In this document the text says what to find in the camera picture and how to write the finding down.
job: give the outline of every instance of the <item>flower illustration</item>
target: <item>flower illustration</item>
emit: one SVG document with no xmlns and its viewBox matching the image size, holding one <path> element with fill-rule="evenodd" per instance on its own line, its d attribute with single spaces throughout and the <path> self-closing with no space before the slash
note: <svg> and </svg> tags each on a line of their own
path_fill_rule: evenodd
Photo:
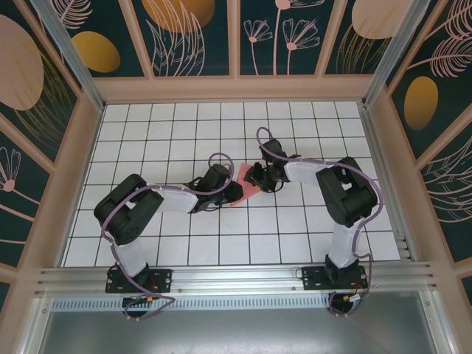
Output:
<svg viewBox="0 0 472 354">
<path fill-rule="evenodd" d="M 321 5 L 325 0 L 275 0 L 275 6 L 277 6 L 277 19 L 275 20 L 275 36 L 274 36 L 274 54 L 272 55 L 273 61 L 273 71 L 274 75 L 277 75 L 277 39 L 279 34 L 279 22 L 280 22 L 280 13 L 283 10 L 288 10 L 290 8 L 303 8 L 303 7 L 314 7 Z"/>
<path fill-rule="evenodd" d="M 21 154 L 12 149 L 11 158 L 5 147 L 0 147 L 0 190 L 11 192 L 15 189 L 15 179 L 20 168 Z"/>
<path fill-rule="evenodd" d="M 279 8 L 279 10 L 288 10 L 291 7 L 313 7 L 321 5 L 325 2 L 325 0 L 275 0 L 275 5 Z"/>
<path fill-rule="evenodd" d="M 300 20 L 294 27 L 294 20 L 283 21 L 283 36 L 287 43 L 287 75 L 290 74 L 290 56 L 294 50 L 313 48 L 319 45 L 319 37 L 316 37 L 318 29 L 315 26 L 316 20 Z"/>
<path fill-rule="evenodd" d="M 254 23 L 252 23 L 251 20 L 244 21 L 244 30 L 251 42 L 252 63 L 254 64 L 256 75 L 258 75 L 259 72 L 257 71 L 256 57 L 254 55 L 254 43 L 272 39 L 272 32 L 269 32 L 270 28 L 267 24 L 267 20 L 256 20 Z"/>
</svg>

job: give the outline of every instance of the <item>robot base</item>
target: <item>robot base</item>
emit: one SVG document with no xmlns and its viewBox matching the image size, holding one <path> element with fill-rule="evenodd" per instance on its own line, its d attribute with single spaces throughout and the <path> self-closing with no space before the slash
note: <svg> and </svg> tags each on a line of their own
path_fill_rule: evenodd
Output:
<svg viewBox="0 0 472 354">
<path fill-rule="evenodd" d="M 366 270 L 358 260 L 346 268 L 337 269 L 328 256 L 326 258 L 325 265 L 301 268 L 304 290 L 355 290 L 356 282 L 367 288 Z"/>
<path fill-rule="evenodd" d="M 141 293 L 139 289 L 130 284 L 128 279 L 119 269 L 111 269 L 107 272 L 105 292 L 107 294 L 132 294 Z M 169 293 L 172 283 L 172 271 L 170 269 L 149 270 L 143 288 L 155 293 Z"/>
</svg>

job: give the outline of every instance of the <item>leaf illustration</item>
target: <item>leaf illustration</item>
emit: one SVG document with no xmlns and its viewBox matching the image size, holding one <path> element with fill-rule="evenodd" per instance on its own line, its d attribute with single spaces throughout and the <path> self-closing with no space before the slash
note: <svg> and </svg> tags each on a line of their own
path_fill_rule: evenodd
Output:
<svg viewBox="0 0 472 354">
<path fill-rule="evenodd" d="M 153 17 L 162 26 L 147 25 L 153 34 L 152 64 L 158 76 L 198 76 L 205 63 L 205 43 L 198 19 L 180 3 L 180 13 L 169 0 L 147 0 Z"/>
<path fill-rule="evenodd" d="M 154 53 L 151 63 L 153 68 L 157 71 L 158 76 L 167 76 L 167 73 L 169 72 L 169 54 L 167 53 L 167 48 L 164 42 L 162 41 L 161 27 L 158 26 L 156 29 L 148 20 L 146 20 L 146 22 L 153 34 L 154 40 Z"/>
<path fill-rule="evenodd" d="M 445 39 L 428 61 L 434 76 L 458 77 L 472 63 L 472 37 Z"/>
<path fill-rule="evenodd" d="M 472 137 L 456 152 L 426 166 L 423 178 L 443 223 L 472 218 Z"/>
<path fill-rule="evenodd" d="M 184 28 L 188 26 L 190 31 L 184 34 L 187 48 L 184 50 L 184 62 L 182 63 L 183 69 L 176 74 L 177 76 L 188 76 L 193 69 L 198 69 L 196 76 L 199 76 L 205 64 L 204 35 L 197 18 L 193 14 L 190 14 L 189 16 L 182 3 L 181 8 L 182 13 L 184 14 Z"/>
<path fill-rule="evenodd" d="M 425 183 L 438 181 L 443 176 L 448 175 L 461 162 L 472 157 L 472 137 L 455 153 L 442 159 L 436 159 L 426 165 L 426 172 L 423 174 Z"/>
<path fill-rule="evenodd" d="M 52 0 L 52 6 L 65 28 L 77 30 L 92 13 L 90 0 Z"/>
<path fill-rule="evenodd" d="M 468 37 L 472 33 L 472 0 L 454 0 L 445 30 L 456 39 Z"/>
</svg>

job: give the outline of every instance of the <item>black mounting bracket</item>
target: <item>black mounting bracket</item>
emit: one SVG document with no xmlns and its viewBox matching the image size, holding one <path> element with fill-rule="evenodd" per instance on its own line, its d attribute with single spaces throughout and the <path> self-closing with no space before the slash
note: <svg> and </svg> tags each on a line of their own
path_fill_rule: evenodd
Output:
<svg viewBox="0 0 472 354">
<path fill-rule="evenodd" d="M 366 270 L 362 265 L 349 267 L 348 273 L 345 275 L 348 281 L 333 282 L 326 272 L 326 267 L 320 265 L 317 267 L 301 268 L 301 280 L 303 281 L 304 290 L 355 290 L 355 282 L 363 288 L 367 288 Z"/>
<path fill-rule="evenodd" d="M 147 274 L 144 288 L 154 293 L 169 293 L 172 285 L 172 271 L 170 269 L 151 269 Z M 107 294 L 142 293 L 131 284 L 119 269 L 107 272 L 105 292 Z"/>
</svg>

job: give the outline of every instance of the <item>dark green wallpaper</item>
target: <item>dark green wallpaper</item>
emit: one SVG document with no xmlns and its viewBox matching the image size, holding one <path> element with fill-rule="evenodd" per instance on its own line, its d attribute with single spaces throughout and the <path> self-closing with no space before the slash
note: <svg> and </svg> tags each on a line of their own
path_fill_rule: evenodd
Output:
<svg viewBox="0 0 472 354">
<path fill-rule="evenodd" d="M 0 113 L 54 161 L 77 98 L 11 0 L 0 32 L 10 34 L 0 43 Z"/>
<path fill-rule="evenodd" d="M 144 76 L 118 0 L 61 0 L 52 5 L 91 76 Z"/>
<path fill-rule="evenodd" d="M 366 39 L 353 29 L 355 3 L 347 2 L 325 74 L 373 74 L 389 45 L 391 38 Z"/>
<path fill-rule="evenodd" d="M 472 103 L 472 20 L 459 12 L 465 4 L 448 3 L 392 93 L 417 158 Z"/>
<path fill-rule="evenodd" d="M 454 261 L 472 257 L 472 124 L 421 174 Z"/>
<path fill-rule="evenodd" d="M 348 0 L 325 74 L 373 74 L 408 6 Z"/>
<path fill-rule="evenodd" d="M 465 293 L 469 299 L 469 303 L 472 305 L 472 275 L 469 277 L 462 278 L 462 285 L 464 286 Z"/>
<path fill-rule="evenodd" d="M 3 304 L 5 303 L 5 299 L 7 298 L 9 289 L 10 284 L 6 282 L 0 282 L 0 313 L 1 309 L 3 308 Z"/>
<path fill-rule="evenodd" d="M 418 25 L 418 27 L 414 31 L 413 36 L 410 38 L 410 41 L 408 42 L 408 45 L 406 46 L 406 48 L 403 51 L 402 55 L 400 56 L 397 63 L 395 64 L 395 67 L 393 68 L 393 70 L 390 73 L 389 77 L 386 79 L 386 85 L 387 86 L 390 85 L 393 78 L 397 74 L 397 71 L 400 68 L 401 64 L 403 63 L 403 60 L 405 59 L 406 55 L 408 54 L 408 52 L 412 48 L 414 41 L 416 41 L 416 38 L 418 37 L 418 34 L 421 32 L 421 29 L 425 25 L 425 22 L 428 20 L 428 17 L 431 15 L 431 11 L 434 9 L 436 4 L 437 4 L 437 0 L 431 0 L 429 2 L 428 9 L 426 10 L 425 14 L 423 15 L 420 24 Z"/>
<path fill-rule="evenodd" d="M 0 133 L 0 263 L 18 265 L 49 174 Z"/>
<path fill-rule="evenodd" d="M 333 0 L 276 3 L 241 1 L 240 74 L 273 75 L 274 58 L 277 74 L 314 74 Z"/>
<path fill-rule="evenodd" d="M 229 75 L 226 0 L 133 0 L 133 6 L 155 76 Z"/>
</svg>

